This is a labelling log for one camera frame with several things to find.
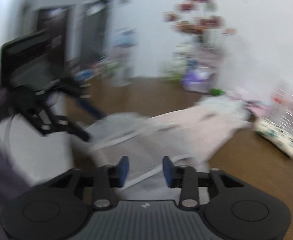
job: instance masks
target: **wooden floor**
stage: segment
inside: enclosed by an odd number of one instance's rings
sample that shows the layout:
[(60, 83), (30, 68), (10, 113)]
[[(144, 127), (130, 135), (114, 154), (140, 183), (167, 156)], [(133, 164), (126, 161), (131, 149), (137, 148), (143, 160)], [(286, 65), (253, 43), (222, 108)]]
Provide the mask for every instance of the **wooden floor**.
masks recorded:
[[(88, 93), (91, 102), (102, 111), (138, 112), (156, 116), (190, 107), (200, 99), (197, 93), (183, 91), (178, 84), (159, 79), (135, 79), (132, 85), (113, 88), (100, 80), (92, 80)], [(67, 101), (67, 114), (75, 122), (92, 124), (94, 118)], [(90, 170), (90, 159), (75, 159), (75, 164)], [(210, 160), (211, 167), (246, 181), (282, 200), (291, 210), (292, 223), (285, 240), (293, 240), (293, 160), (250, 129), (238, 131)]]

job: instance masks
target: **white cloth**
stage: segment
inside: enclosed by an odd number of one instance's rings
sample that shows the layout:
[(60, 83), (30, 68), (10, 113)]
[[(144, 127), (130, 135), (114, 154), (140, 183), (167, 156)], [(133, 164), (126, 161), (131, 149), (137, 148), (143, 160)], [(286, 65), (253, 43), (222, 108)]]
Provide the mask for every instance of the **white cloth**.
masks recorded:
[[(73, 146), (92, 156), (99, 166), (116, 164), (123, 155), (129, 157), (130, 173), (119, 190), (124, 198), (177, 200), (179, 189), (165, 185), (162, 158), (169, 156), (175, 165), (187, 164), (207, 172), (206, 161), (237, 129), (249, 124), (234, 116), (202, 105), (149, 119), (132, 113), (114, 114), (86, 128), (95, 137), (93, 143), (73, 138)], [(200, 189), (200, 196), (201, 203), (206, 203), (206, 189)]]

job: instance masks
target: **metal screw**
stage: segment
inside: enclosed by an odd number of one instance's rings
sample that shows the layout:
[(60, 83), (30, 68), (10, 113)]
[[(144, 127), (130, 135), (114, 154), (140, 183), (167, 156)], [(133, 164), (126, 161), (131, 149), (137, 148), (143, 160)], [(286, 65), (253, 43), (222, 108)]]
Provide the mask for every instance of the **metal screw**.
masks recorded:
[(110, 202), (107, 199), (99, 199), (94, 202), (94, 205), (99, 208), (108, 207), (110, 205)]
[(184, 207), (195, 207), (197, 204), (198, 202), (194, 199), (185, 199), (182, 201)]
[(51, 127), (49, 126), (49, 125), (42, 125), (42, 127), (41, 127), (43, 130), (50, 130), (51, 129)]

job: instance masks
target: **grey ribbed plate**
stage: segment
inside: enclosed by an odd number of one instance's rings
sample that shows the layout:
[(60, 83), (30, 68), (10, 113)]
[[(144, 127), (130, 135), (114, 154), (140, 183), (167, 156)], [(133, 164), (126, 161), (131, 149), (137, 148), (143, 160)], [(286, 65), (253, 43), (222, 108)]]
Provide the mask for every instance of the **grey ribbed plate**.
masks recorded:
[(120, 201), (96, 212), (69, 240), (221, 240), (196, 212), (180, 210), (174, 201)]

